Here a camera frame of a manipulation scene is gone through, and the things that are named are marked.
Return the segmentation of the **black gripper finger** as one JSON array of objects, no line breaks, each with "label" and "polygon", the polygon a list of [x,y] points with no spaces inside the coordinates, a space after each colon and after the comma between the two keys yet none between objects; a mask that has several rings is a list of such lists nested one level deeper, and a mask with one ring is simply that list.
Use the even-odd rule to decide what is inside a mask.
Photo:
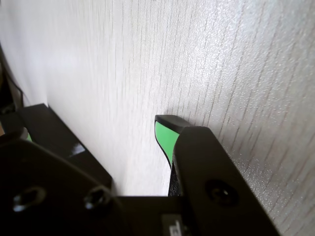
[{"label": "black gripper finger", "polygon": [[213,132],[155,116],[155,137],[176,173],[199,236],[276,236],[278,231]]},{"label": "black gripper finger", "polygon": [[107,187],[22,137],[0,138],[3,236],[126,236],[128,225]]}]

